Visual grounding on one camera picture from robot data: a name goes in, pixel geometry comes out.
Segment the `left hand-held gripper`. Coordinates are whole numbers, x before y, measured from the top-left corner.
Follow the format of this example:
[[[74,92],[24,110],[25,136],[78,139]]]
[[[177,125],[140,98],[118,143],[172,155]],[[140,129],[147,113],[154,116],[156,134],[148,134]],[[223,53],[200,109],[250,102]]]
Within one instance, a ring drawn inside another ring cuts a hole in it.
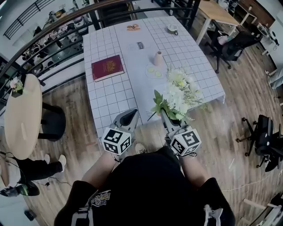
[[[121,156],[133,144],[139,119],[137,109],[127,110],[120,113],[114,119],[114,124],[102,128],[101,144],[105,151]]]

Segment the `white flowers bunch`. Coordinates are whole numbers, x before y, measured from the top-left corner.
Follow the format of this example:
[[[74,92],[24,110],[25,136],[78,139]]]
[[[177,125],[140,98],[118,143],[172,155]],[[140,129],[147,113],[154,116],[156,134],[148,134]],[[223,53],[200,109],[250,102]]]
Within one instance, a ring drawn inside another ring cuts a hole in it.
[[[166,83],[154,90],[153,101],[155,106],[150,110],[153,116],[161,116],[164,110],[169,119],[193,120],[188,114],[193,108],[207,109],[203,92],[196,81],[187,74],[185,68],[173,68],[173,65],[167,67],[165,73]]]

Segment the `pink vase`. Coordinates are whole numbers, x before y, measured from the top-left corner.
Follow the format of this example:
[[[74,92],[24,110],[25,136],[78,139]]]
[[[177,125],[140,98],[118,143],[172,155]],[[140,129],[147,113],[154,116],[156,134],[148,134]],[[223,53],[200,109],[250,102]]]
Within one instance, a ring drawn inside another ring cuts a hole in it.
[[[153,59],[153,64],[155,66],[161,66],[163,64],[163,55],[161,51],[157,51],[155,53],[154,59]]]

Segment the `person's right forearm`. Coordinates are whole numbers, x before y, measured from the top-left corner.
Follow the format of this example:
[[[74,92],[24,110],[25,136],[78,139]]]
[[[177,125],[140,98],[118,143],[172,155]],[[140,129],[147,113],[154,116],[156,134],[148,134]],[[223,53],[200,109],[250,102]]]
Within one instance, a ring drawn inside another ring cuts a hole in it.
[[[195,189],[199,189],[208,179],[210,179],[208,172],[196,157],[180,157],[179,162],[185,177]]]

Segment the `pink flowers in black pot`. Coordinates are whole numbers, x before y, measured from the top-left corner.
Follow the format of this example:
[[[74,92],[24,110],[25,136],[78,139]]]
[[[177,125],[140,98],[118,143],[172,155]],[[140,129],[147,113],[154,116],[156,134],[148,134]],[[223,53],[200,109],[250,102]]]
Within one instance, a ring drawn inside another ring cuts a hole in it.
[[[10,81],[11,95],[16,98],[23,94],[26,75],[17,76]]]

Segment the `person's black shorts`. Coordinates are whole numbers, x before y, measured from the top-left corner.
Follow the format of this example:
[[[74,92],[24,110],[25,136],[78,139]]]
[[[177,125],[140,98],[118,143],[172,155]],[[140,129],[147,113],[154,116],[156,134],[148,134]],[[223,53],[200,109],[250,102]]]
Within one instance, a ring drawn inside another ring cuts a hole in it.
[[[179,160],[178,157],[175,155],[175,153],[172,151],[171,148],[168,146],[163,146],[159,150],[155,151],[156,154],[162,154],[167,158],[173,159],[173,160]]]

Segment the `person's left shoe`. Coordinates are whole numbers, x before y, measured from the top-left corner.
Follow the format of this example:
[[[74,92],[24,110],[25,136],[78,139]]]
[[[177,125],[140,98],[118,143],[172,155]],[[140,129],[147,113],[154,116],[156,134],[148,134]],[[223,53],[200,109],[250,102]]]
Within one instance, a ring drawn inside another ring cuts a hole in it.
[[[136,143],[135,145],[135,151],[137,154],[145,154],[147,153],[147,150],[145,148],[145,146],[141,143]]]

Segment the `dark red book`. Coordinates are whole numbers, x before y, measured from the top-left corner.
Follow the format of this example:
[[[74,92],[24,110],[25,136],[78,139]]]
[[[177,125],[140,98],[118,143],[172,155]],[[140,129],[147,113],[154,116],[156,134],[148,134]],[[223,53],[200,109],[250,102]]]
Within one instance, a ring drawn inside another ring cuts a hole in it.
[[[92,77],[95,82],[124,73],[119,55],[92,63]]]

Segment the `black round stool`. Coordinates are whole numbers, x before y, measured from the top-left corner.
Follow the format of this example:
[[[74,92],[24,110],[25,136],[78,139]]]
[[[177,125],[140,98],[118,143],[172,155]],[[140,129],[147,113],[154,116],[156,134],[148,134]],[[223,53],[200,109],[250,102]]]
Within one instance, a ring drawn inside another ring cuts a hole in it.
[[[38,134],[38,139],[47,139],[52,142],[60,140],[66,128],[66,117],[63,109],[44,102],[42,108],[45,109],[41,119],[43,133]]]

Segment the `black office chair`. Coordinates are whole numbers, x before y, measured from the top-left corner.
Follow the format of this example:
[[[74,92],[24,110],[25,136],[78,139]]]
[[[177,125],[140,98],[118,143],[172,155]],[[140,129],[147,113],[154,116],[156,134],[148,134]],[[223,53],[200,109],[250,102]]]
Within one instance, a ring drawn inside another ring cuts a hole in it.
[[[267,163],[265,172],[271,172],[275,168],[279,169],[281,162],[283,162],[283,134],[282,128],[279,125],[278,132],[273,132],[273,121],[271,118],[259,115],[258,120],[254,121],[252,127],[249,120],[245,117],[241,121],[246,122],[250,131],[250,136],[236,139],[240,143],[244,140],[250,141],[249,151],[245,156],[250,156],[252,149],[255,150],[256,155],[262,157],[261,162],[257,165],[260,168],[264,163]]]
[[[208,30],[207,34],[211,42],[206,42],[205,46],[209,46],[212,49],[210,55],[217,58],[216,74],[219,73],[220,59],[228,65],[228,69],[231,69],[230,61],[237,61],[245,48],[257,44],[260,41],[256,36],[241,31],[233,39],[221,45],[218,41],[218,38],[221,37],[218,31]]]

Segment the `white cup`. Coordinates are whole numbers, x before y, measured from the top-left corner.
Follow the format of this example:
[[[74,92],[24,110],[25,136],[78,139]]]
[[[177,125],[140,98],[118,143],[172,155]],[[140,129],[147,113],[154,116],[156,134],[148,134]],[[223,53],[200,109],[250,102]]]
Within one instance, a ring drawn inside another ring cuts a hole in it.
[[[178,27],[174,24],[167,25],[168,32],[178,36]]]

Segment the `black railing with wooden handrail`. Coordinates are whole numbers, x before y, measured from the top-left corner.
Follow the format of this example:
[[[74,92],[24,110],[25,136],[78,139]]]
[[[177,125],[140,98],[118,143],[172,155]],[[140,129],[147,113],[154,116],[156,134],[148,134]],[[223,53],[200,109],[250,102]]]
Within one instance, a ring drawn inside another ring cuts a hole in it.
[[[152,7],[135,7],[140,0],[94,0],[94,4],[62,15],[38,32],[4,66],[0,67],[0,109],[12,93],[10,81],[31,73],[48,92],[83,74],[83,53],[89,51],[83,35],[112,25],[131,22],[138,15],[159,12],[174,16],[186,30],[192,27],[201,0],[149,0]]]

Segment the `small black box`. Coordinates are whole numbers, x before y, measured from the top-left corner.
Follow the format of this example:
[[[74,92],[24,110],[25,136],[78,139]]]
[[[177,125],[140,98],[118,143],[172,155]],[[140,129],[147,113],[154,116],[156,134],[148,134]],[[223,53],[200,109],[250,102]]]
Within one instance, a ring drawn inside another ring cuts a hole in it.
[[[30,220],[33,221],[36,219],[37,215],[32,211],[32,210],[25,210],[24,214],[26,215],[26,217]]]

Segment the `black metal stair railing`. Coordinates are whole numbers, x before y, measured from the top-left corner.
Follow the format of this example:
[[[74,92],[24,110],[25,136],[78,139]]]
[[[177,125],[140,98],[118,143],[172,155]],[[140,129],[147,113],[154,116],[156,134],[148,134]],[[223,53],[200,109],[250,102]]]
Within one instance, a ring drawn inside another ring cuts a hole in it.
[[[28,20],[54,1],[55,0],[36,0],[21,15],[19,15],[19,17],[7,28],[3,35],[10,40],[14,34],[28,22]]]

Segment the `white frame desk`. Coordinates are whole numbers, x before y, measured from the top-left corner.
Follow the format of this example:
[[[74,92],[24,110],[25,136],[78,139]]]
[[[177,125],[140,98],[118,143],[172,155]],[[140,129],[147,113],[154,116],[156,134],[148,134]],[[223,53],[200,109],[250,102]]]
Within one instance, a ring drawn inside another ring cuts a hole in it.
[[[261,210],[254,220],[249,221],[242,217],[241,221],[245,226],[283,226],[283,195],[278,193],[266,206],[248,199],[243,199],[243,202]]]

